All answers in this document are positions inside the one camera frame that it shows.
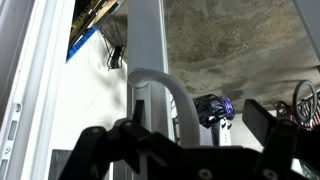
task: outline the black metal clamp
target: black metal clamp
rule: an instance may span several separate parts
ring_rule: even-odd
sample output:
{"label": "black metal clamp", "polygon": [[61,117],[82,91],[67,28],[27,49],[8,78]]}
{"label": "black metal clamp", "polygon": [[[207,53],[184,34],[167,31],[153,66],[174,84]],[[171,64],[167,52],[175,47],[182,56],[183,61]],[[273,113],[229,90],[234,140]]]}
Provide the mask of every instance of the black metal clamp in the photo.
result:
{"label": "black metal clamp", "polygon": [[239,146],[183,149],[144,129],[142,111],[136,106],[132,120],[118,120],[110,131],[85,129],[60,179],[102,179],[118,160],[142,179],[305,179],[290,169],[299,145],[299,127],[290,121],[277,123],[261,154]]}

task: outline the concrete ceiling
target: concrete ceiling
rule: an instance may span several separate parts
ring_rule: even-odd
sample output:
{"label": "concrete ceiling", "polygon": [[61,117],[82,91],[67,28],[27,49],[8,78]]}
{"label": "concrete ceiling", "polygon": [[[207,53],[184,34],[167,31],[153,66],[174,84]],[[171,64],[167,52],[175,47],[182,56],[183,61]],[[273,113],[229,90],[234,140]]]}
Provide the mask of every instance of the concrete ceiling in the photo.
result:
{"label": "concrete ceiling", "polygon": [[[126,42],[126,3],[116,13]],[[291,0],[164,0],[169,71],[192,97],[292,101],[299,80],[320,84],[319,61]]]}

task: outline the blue object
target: blue object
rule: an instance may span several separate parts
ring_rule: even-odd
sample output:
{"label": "blue object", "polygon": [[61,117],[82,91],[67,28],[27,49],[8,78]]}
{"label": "blue object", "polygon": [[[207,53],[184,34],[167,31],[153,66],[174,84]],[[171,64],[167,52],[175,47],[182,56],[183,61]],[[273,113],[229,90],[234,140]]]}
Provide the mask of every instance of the blue object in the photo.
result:
{"label": "blue object", "polygon": [[68,51],[66,63],[76,54],[77,51],[88,41],[88,39],[97,31],[96,26],[92,26],[87,32],[82,36],[82,38]]}
{"label": "blue object", "polygon": [[227,114],[232,114],[232,113],[234,113],[234,112],[233,112],[233,111],[234,111],[234,108],[233,108],[233,106],[231,105],[231,101],[230,101],[228,98],[226,98],[226,97],[222,97],[221,99],[222,99],[223,105],[224,105],[224,107],[225,107],[225,110],[227,111]]}

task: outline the white metal frame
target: white metal frame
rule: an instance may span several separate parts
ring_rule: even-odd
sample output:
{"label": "white metal frame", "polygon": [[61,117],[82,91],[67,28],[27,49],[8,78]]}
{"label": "white metal frame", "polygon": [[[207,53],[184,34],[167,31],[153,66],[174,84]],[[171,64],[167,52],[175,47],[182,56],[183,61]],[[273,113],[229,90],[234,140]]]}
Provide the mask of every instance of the white metal frame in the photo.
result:
{"label": "white metal frame", "polygon": [[34,1],[1,130],[3,145],[12,105],[21,104],[21,121],[6,179],[46,179],[51,124],[74,2]]}
{"label": "white metal frame", "polygon": [[[168,73],[162,0],[127,2],[128,74],[136,68]],[[135,89],[133,93],[132,103],[136,99],[144,99],[146,104],[145,117],[152,119],[152,122],[146,122],[145,127],[173,139],[173,127],[168,126],[171,123],[169,92],[165,87],[150,82],[147,87]]]}
{"label": "white metal frame", "polygon": [[0,122],[14,84],[26,29],[33,7],[33,0],[0,2]]}

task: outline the black plastic part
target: black plastic part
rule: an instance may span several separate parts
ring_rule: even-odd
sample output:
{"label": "black plastic part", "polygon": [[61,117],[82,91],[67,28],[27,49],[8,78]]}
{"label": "black plastic part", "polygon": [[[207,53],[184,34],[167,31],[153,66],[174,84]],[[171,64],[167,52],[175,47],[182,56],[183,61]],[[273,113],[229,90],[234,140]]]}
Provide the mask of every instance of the black plastic part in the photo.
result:
{"label": "black plastic part", "polygon": [[295,157],[302,159],[309,169],[320,176],[320,132],[300,130]]}
{"label": "black plastic part", "polygon": [[211,127],[212,144],[213,146],[219,146],[220,144],[220,122],[215,123]]}
{"label": "black plastic part", "polygon": [[277,123],[277,119],[253,99],[245,101],[242,120],[262,146]]}
{"label": "black plastic part", "polygon": [[141,125],[145,120],[144,100],[137,100],[134,108],[132,120]]}
{"label": "black plastic part", "polygon": [[102,179],[109,169],[107,132],[103,127],[90,127],[82,131],[66,164],[60,180]]}
{"label": "black plastic part", "polygon": [[108,59],[108,67],[109,69],[119,69],[122,68],[122,56],[124,50],[123,46],[116,46],[114,48],[113,54]]}
{"label": "black plastic part", "polygon": [[279,179],[286,179],[291,172],[299,127],[291,121],[279,120],[272,129],[266,146],[259,157],[255,174],[262,177],[264,171],[272,171]]}
{"label": "black plastic part", "polygon": [[[142,117],[141,105],[133,118]],[[92,127],[81,133],[60,179],[102,179],[110,162],[123,159],[141,179],[266,179],[269,168],[278,180],[300,180],[289,167],[298,132],[290,123],[279,122],[259,155],[241,147],[183,149],[136,120],[118,120],[108,132]]]}

